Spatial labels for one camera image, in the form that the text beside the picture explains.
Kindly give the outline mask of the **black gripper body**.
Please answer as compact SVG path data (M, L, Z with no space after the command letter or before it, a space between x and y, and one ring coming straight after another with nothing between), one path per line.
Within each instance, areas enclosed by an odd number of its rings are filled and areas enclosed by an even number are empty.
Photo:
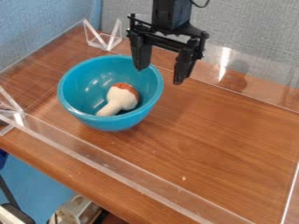
M199 40L199 46L197 48L197 60L203 58L206 40L210 38L210 34L206 31L195 28L190 22L186 22L178 28L170 30L141 20L135 13L129 16L129 19L129 38L131 36L131 32L141 33L147 37L153 46L158 46L175 53L179 53L181 49L186 47L190 38L197 38Z

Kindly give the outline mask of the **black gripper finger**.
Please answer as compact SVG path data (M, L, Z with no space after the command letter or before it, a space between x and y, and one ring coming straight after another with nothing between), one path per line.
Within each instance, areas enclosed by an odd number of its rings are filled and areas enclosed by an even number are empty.
M134 31L131 32L130 41L135 68L142 71L151 64L153 44L145 35Z
M179 55L174 66L173 83L175 85L181 85L191 73L193 64L198 57L197 55L198 46L199 46L199 40L197 38L190 38L186 47L182 48L179 51Z

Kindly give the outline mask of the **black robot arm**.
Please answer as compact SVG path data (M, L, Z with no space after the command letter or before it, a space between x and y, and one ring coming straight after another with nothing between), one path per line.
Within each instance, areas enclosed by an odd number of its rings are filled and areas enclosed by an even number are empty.
M191 24L193 6L206 8L193 0L154 0L153 18L146 22L133 12L127 37L135 68L142 71L150 67L153 46L178 53L174 65L173 83L183 84L191 76L197 60L205 57L206 41L210 34Z

